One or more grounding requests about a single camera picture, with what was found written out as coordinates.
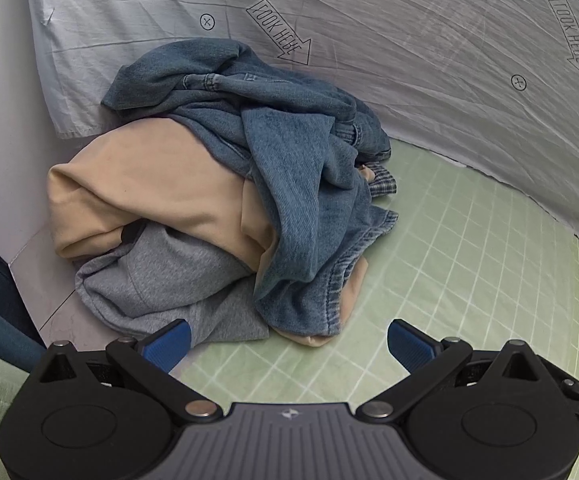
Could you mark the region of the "grey printed backdrop sheet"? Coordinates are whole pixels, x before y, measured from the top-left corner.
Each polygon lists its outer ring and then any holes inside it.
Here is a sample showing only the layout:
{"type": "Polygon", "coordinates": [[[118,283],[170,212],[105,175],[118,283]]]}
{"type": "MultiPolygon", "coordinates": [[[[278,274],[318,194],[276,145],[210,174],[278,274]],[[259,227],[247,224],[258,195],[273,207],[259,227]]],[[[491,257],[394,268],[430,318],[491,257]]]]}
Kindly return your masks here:
{"type": "Polygon", "coordinates": [[[472,166],[579,237],[579,0],[28,0],[58,136],[113,129],[119,68],[192,37],[370,105],[394,138],[472,166]]]}

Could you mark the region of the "grey sweatshirt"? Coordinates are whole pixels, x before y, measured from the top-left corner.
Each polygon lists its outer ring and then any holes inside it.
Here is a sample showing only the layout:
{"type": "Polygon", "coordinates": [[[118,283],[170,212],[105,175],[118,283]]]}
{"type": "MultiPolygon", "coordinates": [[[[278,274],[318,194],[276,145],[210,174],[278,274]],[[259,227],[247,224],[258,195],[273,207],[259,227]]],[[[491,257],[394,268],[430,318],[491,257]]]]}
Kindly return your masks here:
{"type": "Polygon", "coordinates": [[[203,342],[266,339],[255,273],[223,249],[155,222],[129,226],[122,244],[77,270],[75,290],[103,324],[143,339],[177,320],[203,342]]]}

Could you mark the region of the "green grid cutting mat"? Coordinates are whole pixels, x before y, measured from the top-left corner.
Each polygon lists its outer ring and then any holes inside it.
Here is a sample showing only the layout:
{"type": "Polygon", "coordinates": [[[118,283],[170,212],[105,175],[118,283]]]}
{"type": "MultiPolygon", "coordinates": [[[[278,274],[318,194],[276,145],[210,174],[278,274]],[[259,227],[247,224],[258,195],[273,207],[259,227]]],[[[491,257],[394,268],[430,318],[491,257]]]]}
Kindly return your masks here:
{"type": "Polygon", "coordinates": [[[579,240],[526,196],[395,142],[398,191],[381,200],[397,225],[367,252],[355,311],[319,349],[279,335],[195,348],[175,376],[235,402],[357,406],[398,382],[386,330],[404,318],[435,338],[497,350],[521,338],[579,379],[579,240]]]}

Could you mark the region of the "beige sweatshirt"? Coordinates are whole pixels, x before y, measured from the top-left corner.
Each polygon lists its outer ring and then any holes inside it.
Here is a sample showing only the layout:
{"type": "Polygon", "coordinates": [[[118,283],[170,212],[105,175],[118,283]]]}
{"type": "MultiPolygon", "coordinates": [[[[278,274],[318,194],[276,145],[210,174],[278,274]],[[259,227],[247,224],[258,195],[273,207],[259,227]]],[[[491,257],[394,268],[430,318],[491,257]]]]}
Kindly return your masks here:
{"type": "Polygon", "coordinates": [[[276,244],[254,183],[166,118],[99,136],[70,162],[51,168],[48,195],[55,251],[77,270],[118,247],[126,229],[141,222],[223,249],[254,271],[255,285],[276,244]]]}

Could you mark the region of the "blue plaid shirt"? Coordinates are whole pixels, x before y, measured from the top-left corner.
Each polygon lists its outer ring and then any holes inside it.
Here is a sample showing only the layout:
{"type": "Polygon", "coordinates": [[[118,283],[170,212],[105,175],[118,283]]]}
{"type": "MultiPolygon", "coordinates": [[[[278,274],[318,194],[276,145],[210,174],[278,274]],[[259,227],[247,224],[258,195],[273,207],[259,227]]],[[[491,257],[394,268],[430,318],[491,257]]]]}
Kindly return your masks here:
{"type": "Polygon", "coordinates": [[[383,165],[377,162],[368,162],[363,165],[359,171],[363,174],[365,180],[367,180],[370,194],[373,198],[380,198],[397,193],[397,180],[383,165]]]}

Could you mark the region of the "blue denim jeans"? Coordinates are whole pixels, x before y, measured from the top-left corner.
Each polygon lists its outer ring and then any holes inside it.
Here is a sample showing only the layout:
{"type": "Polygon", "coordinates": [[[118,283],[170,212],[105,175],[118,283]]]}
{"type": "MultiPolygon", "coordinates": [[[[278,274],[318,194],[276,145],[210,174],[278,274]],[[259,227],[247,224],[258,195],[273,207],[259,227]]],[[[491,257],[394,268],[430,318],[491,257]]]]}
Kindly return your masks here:
{"type": "Polygon", "coordinates": [[[320,79],[262,62],[233,39],[171,42],[122,67],[103,98],[122,122],[165,117],[250,179],[276,231],[255,306],[272,327],[334,336],[363,252],[396,224],[360,172],[390,158],[367,105],[320,79]]]}

